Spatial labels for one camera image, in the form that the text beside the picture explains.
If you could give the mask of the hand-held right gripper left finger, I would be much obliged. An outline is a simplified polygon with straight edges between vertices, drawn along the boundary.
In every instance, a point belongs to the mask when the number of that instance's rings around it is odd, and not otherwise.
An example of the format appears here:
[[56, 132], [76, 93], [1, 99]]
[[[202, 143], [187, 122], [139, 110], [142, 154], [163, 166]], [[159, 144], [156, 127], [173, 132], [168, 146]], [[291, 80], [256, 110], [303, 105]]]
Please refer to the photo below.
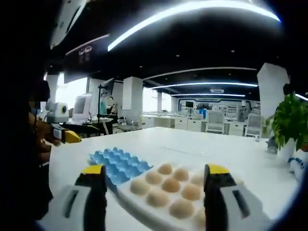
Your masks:
[[64, 186], [50, 201], [48, 231], [104, 231], [107, 199], [104, 165], [85, 168], [74, 185]]

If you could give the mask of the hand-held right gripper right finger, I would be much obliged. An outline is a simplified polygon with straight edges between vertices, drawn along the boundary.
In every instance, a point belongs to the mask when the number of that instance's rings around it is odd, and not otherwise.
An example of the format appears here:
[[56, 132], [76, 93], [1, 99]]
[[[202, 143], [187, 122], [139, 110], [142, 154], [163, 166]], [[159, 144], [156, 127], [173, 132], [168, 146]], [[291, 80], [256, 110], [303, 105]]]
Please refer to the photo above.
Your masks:
[[271, 219], [262, 202], [244, 185], [237, 184], [223, 166], [204, 169], [205, 229], [207, 231], [267, 231]]

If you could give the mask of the person's left hand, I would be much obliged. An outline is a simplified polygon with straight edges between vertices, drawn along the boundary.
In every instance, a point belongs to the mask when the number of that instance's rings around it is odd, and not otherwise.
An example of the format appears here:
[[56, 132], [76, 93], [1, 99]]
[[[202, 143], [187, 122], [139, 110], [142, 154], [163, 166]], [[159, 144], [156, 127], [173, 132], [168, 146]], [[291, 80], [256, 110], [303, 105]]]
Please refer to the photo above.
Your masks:
[[51, 151], [51, 146], [45, 141], [54, 146], [59, 146], [61, 144], [61, 140], [54, 137], [51, 124], [38, 120], [36, 122], [36, 146], [39, 153], [49, 153]]

